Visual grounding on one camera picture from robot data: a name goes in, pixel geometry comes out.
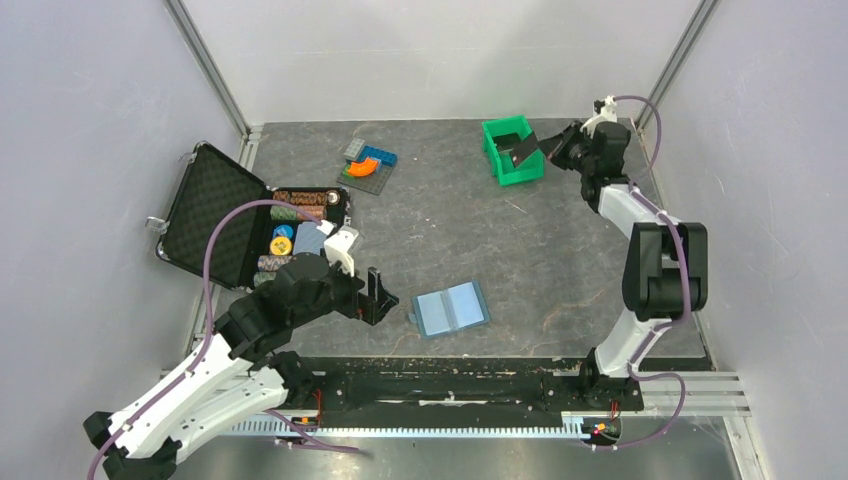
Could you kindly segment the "blue leather card holder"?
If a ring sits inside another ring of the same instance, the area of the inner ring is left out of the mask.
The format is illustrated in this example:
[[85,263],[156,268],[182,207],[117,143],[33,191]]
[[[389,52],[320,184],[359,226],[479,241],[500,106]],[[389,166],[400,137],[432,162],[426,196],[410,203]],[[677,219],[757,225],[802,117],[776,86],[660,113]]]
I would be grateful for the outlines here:
[[411,306],[409,321],[422,338],[449,335],[491,321],[478,280],[418,295]]

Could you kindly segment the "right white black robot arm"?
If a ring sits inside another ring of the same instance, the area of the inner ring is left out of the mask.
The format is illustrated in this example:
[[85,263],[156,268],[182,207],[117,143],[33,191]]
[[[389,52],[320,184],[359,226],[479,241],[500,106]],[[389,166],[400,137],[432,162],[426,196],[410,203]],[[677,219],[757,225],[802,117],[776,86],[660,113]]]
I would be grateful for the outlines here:
[[578,396],[591,408],[627,393],[658,339],[702,309],[708,296],[707,229],[660,209],[625,174],[630,140],[630,131],[616,122],[603,121],[593,129],[574,122],[539,144],[554,166],[579,174],[582,199],[628,241],[621,281],[624,309],[579,372]]

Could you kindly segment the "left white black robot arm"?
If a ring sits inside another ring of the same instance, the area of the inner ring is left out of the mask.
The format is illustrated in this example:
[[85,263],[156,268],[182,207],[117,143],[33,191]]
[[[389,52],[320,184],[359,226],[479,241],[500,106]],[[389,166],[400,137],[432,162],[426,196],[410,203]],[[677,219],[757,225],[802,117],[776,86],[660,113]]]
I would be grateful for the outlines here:
[[297,254],[214,321],[201,345],[122,410],[98,411],[84,429],[98,452],[87,476],[168,479],[226,428],[287,404],[302,407],[314,374],[284,350],[295,329],[339,313],[375,325],[399,299],[369,268],[361,279],[320,255]]

